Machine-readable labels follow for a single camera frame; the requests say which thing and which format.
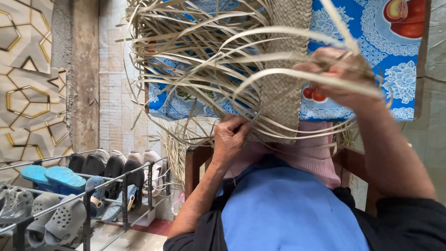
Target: black sleeve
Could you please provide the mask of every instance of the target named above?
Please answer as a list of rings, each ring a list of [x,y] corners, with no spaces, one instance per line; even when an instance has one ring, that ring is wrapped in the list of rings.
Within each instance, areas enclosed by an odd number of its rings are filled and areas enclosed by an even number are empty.
[[[194,233],[180,234],[167,239],[163,245],[163,251],[192,251],[194,245]]]
[[[446,208],[431,199],[384,198],[376,218],[352,209],[371,250],[446,251]]]

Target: person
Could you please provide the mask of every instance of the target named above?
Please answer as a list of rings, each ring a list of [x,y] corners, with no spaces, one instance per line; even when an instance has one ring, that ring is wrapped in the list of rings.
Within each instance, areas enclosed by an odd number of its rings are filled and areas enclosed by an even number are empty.
[[[336,59],[344,52],[323,47],[312,57]],[[345,63],[361,64],[353,56]],[[295,68],[321,69],[315,63]],[[338,66],[322,75],[375,84]],[[271,147],[280,151],[244,144],[251,125],[230,114],[215,128],[212,161],[173,222],[165,251],[446,250],[446,209],[383,100],[311,85],[354,110],[367,175],[384,195],[376,202],[377,216],[356,209],[350,190],[337,188],[329,148],[323,147],[330,137]],[[303,121],[301,126],[330,127]]]

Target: blue slipper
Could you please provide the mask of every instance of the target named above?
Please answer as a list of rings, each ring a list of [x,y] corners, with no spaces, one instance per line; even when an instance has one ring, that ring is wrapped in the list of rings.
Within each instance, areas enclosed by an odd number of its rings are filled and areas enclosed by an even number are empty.
[[[85,179],[75,174],[68,167],[50,167],[45,171],[45,177],[59,184],[77,190],[85,189]]]
[[[104,183],[105,181],[101,176],[93,176],[87,180],[87,184],[85,185],[85,191],[88,191]],[[96,189],[96,191],[91,195],[90,206],[91,206],[92,219],[99,219],[104,213],[104,208],[105,208],[103,202],[104,194],[105,194],[105,187],[101,187],[99,189]]]
[[[20,171],[20,174],[22,175],[22,177],[24,179],[30,180],[30,181],[38,183],[38,184],[45,184],[48,186],[57,185],[57,183],[55,183],[45,177],[45,174],[44,174],[45,171],[46,171],[46,168],[43,166],[32,165],[32,166],[27,166],[27,167],[23,168]]]
[[[135,185],[129,185],[127,187],[127,202],[128,207],[127,211],[130,210],[133,204],[133,200],[135,199],[136,194],[136,186]],[[122,191],[119,193],[117,201],[122,201]],[[122,211],[122,204],[113,202],[108,207],[107,210],[105,210],[104,215],[101,217],[101,221],[103,222],[112,222],[116,217],[118,217],[118,214]]]

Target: wrinkled hand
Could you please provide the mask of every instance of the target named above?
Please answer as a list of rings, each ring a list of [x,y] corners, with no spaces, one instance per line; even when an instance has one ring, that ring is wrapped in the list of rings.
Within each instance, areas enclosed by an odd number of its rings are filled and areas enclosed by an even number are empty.
[[[212,163],[215,166],[229,168],[234,158],[242,151],[246,135],[251,124],[235,114],[228,114],[215,127],[215,147]]]
[[[313,53],[312,57],[320,61],[326,61],[327,59],[334,60],[343,55],[345,52],[346,50],[335,49],[332,47],[321,47]],[[372,77],[364,76],[362,72],[358,70],[350,70],[345,66],[345,64],[348,64],[357,68],[365,69],[365,60],[350,55],[342,62],[343,65],[331,66],[329,71],[321,73],[321,76],[336,77],[340,79],[355,81],[358,83],[375,85],[375,80]],[[293,69],[300,71],[318,72],[321,70],[321,67],[316,63],[309,62],[297,64],[293,67]],[[346,89],[340,89],[317,82],[311,82],[310,84],[312,88],[315,88],[321,94],[332,98],[338,104],[352,108],[356,113],[360,113],[362,111],[367,112],[367,107],[374,106],[376,104],[381,106],[383,104],[382,99],[361,95]]]

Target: left hand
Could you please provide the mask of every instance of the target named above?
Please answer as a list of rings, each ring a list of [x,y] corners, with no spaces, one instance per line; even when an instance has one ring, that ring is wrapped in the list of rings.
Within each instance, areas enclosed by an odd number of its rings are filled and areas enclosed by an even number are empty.
[[[215,147],[212,163],[228,169],[234,158],[242,151],[251,124],[235,114],[228,114],[215,127]]]

